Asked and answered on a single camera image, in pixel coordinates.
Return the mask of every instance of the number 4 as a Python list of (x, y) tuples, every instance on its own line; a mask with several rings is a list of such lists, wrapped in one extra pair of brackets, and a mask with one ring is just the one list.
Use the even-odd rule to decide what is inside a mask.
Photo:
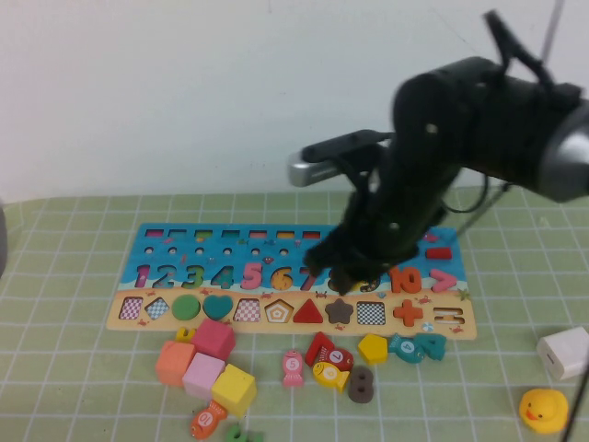
[(423, 347), (423, 351), (436, 361), (441, 361), (445, 355), (445, 336), (441, 334), (417, 333), (413, 342)]

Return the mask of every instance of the toy fish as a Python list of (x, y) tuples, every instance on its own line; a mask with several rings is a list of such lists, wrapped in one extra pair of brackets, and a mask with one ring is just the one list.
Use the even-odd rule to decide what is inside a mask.
[(206, 439), (209, 437), (219, 422), (226, 419), (227, 410), (215, 401), (210, 401), (209, 406), (200, 411), (192, 419), (191, 435), (195, 439)]
[(328, 349), (321, 347), (319, 351), (319, 362), (329, 362), (339, 371), (351, 371), (353, 367), (352, 354), (343, 348)]
[(303, 385), (303, 357), (295, 350), (286, 352), (283, 358), (284, 379), (283, 385), (285, 387), (300, 387)]
[(335, 387), (339, 392), (343, 392), (350, 372), (341, 372), (329, 362), (317, 362), (313, 366), (313, 375), (315, 375), (315, 379), (323, 387)]
[(398, 357), (410, 364), (419, 364), (425, 357), (421, 345), (415, 343), (411, 338), (402, 338), (396, 333), (388, 344), (388, 352), (396, 353)]

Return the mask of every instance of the pink toy fish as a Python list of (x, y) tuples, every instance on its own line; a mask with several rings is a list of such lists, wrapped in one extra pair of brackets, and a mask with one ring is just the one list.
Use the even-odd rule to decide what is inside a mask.
[(286, 352), (283, 358), (284, 379), (283, 385), (285, 387), (300, 387), (303, 385), (303, 357), (295, 350)]

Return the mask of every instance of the pink cube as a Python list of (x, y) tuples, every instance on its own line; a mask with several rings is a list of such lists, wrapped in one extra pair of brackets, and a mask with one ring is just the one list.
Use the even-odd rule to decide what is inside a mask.
[(226, 361), (236, 346), (236, 336), (228, 325), (207, 318), (196, 329), (191, 343), (196, 347), (197, 353)]
[(184, 389), (191, 396), (210, 401), (213, 384), (223, 370), (225, 362), (221, 359), (197, 353), (182, 378)]

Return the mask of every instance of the yellow cube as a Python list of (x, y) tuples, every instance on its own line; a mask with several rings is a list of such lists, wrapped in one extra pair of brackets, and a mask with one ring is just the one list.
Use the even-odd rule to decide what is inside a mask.
[(257, 392), (256, 379), (231, 364), (227, 364), (212, 390), (214, 401), (237, 417), (243, 417)]

